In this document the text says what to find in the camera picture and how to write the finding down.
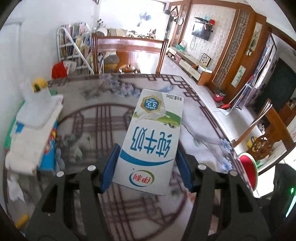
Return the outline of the white blue milk carton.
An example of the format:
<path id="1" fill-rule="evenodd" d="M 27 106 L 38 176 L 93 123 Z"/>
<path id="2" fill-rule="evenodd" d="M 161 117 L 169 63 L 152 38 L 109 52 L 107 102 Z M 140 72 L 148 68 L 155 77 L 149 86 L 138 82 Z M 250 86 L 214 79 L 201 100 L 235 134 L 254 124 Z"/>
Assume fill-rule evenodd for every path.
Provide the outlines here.
<path id="1" fill-rule="evenodd" d="M 116 162 L 114 183 L 153 195 L 166 194 L 183 106 L 181 96 L 142 90 Z"/>

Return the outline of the crumpled white tissue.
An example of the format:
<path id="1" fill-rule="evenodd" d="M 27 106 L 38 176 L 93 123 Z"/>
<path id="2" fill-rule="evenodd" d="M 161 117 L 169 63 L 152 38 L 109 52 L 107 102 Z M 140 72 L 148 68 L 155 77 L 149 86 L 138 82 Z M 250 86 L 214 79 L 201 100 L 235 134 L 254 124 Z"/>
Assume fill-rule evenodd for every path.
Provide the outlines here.
<path id="1" fill-rule="evenodd" d="M 9 198 L 11 201 L 15 202 L 17 200 L 25 201 L 23 191 L 19 185 L 19 176 L 18 174 L 10 174 L 10 177 L 7 179 Z"/>

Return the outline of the blue cartoon book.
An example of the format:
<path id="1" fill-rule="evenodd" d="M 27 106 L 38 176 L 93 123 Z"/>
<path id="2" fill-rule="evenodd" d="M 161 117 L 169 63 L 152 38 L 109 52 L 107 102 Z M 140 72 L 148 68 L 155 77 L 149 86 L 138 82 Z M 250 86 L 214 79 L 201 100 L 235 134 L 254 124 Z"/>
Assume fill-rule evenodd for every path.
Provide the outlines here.
<path id="1" fill-rule="evenodd" d="M 58 121 L 55 121 L 48 142 L 45 146 L 43 158 L 38 168 L 39 171 L 55 171 L 55 149 Z"/>

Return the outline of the red dustpan with broom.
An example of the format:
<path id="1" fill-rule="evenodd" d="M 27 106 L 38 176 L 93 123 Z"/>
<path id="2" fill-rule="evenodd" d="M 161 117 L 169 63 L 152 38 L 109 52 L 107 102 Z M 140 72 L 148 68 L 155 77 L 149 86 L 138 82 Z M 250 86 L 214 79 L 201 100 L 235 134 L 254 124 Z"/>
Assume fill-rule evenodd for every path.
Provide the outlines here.
<path id="1" fill-rule="evenodd" d="M 231 101 L 227 104 L 221 105 L 217 107 L 217 109 L 222 112 L 224 115 L 228 115 L 233 109 L 235 109 L 238 104 L 241 102 L 243 99 L 244 95 L 247 93 L 247 91 L 251 88 L 250 82 L 253 79 L 253 75 L 250 76 L 250 78 L 247 80 L 245 85 L 238 91 L 236 96 L 231 99 Z"/>

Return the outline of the floral printed tablecloth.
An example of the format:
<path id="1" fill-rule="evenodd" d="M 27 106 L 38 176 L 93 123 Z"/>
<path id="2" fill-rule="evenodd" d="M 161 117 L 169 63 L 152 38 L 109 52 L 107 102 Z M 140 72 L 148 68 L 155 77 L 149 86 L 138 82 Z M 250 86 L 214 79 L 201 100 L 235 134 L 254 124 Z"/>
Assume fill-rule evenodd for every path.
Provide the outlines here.
<path id="1" fill-rule="evenodd" d="M 141 90 L 179 95 L 184 101 L 180 141 L 198 162 L 219 172 L 235 169 L 247 181 L 246 173 L 229 139 L 194 87 L 182 77 L 155 74 L 102 74 L 60 78 L 48 82 L 50 90 L 63 96 L 57 131 L 52 134 L 58 149 L 55 167 L 16 175 L 23 200 L 6 196 L 12 220 L 31 215 L 55 172 L 64 167 L 75 173 L 97 162 L 122 144 Z M 111 184 L 99 196 L 106 222 L 115 240 L 180 240 L 192 209 L 194 196 L 173 169 L 165 196 L 153 196 L 118 184 Z"/>

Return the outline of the yellow tape roll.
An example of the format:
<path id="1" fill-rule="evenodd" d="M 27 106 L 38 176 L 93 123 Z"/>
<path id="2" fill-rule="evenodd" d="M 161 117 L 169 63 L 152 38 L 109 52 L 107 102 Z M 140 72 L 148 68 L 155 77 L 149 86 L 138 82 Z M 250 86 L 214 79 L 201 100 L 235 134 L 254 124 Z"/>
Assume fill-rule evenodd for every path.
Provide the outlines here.
<path id="1" fill-rule="evenodd" d="M 36 78 L 32 83 L 32 88 L 34 92 L 39 92 L 44 88 L 48 87 L 48 82 L 44 78 Z"/>

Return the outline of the red bag on floor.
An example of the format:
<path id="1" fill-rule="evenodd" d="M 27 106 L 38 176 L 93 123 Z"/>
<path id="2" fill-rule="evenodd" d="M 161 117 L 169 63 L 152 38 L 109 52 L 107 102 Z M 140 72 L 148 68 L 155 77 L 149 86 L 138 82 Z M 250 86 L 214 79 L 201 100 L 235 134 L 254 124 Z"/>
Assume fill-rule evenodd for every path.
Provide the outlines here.
<path id="1" fill-rule="evenodd" d="M 55 64 L 52 68 L 52 79 L 66 78 L 68 75 L 67 70 L 68 68 L 63 61 Z"/>

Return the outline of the wooden tv cabinet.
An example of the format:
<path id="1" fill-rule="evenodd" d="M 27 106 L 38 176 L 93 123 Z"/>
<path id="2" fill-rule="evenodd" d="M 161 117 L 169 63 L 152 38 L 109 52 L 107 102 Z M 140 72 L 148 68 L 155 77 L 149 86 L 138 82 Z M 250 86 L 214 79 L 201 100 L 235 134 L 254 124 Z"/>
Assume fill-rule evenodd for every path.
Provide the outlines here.
<path id="1" fill-rule="evenodd" d="M 175 47 L 169 47 L 166 54 L 191 78 L 194 78 L 197 85 L 206 86 L 209 83 L 212 71 L 203 67 L 197 59 Z"/>

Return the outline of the colourful framed picture on cabinet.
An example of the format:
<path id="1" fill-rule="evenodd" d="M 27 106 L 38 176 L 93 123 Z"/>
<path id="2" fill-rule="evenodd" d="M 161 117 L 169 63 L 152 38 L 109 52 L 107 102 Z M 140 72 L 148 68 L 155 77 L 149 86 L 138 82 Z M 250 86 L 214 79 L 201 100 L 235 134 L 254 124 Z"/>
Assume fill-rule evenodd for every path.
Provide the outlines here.
<path id="1" fill-rule="evenodd" d="M 210 61 L 211 61 L 211 58 L 207 54 L 203 53 L 202 56 L 201 56 L 201 59 L 200 59 L 201 65 L 204 68 L 207 68 L 208 65 L 209 65 L 209 63 L 210 63 Z"/>

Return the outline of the white magazine rack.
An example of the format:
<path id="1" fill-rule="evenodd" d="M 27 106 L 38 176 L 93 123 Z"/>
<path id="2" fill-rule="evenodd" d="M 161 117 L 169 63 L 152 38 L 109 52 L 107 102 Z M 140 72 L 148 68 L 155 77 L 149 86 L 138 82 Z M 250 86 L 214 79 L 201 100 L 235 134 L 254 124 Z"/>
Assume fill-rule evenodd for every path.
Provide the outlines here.
<path id="1" fill-rule="evenodd" d="M 56 33 L 58 60 L 76 63 L 78 75 L 93 75 L 91 29 L 86 22 L 62 25 Z"/>

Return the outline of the wooden chair far side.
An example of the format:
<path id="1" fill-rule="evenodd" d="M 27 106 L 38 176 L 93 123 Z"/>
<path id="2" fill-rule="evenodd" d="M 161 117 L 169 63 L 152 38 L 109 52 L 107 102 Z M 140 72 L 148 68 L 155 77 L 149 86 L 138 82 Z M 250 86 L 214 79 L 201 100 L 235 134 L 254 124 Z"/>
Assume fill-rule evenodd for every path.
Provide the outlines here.
<path id="1" fill-rule="evenodd" d="M 109 36 L 100 37 L 97 34 L 92 34 L 92 57 L 93 71 L 99 73 L 98 55 L 104 51 L 115 51 L 119 57 L 119 63 L 115 68 L 115 72 L 123 65 L 137 66 L 135 54 L 137 53 L 152 53 L 159 54 L 158 65 L 155 73 L 160 74 L 163 66 L 164 57 L 169 40 L 151 40 L 144 38 L 119 37 Z"/>

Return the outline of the wall mounted television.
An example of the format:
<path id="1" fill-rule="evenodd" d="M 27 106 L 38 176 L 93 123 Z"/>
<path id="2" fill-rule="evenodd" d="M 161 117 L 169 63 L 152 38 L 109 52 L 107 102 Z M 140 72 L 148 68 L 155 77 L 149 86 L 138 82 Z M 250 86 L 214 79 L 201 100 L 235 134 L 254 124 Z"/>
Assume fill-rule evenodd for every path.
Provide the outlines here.
<path id="1" fill-rule="evenodd" d="M 192 35 L 203 40 L 208 41 L 210 38 L 213 26 L 211 24 L 204 24 L 200 22 L 195 22 Z"/>

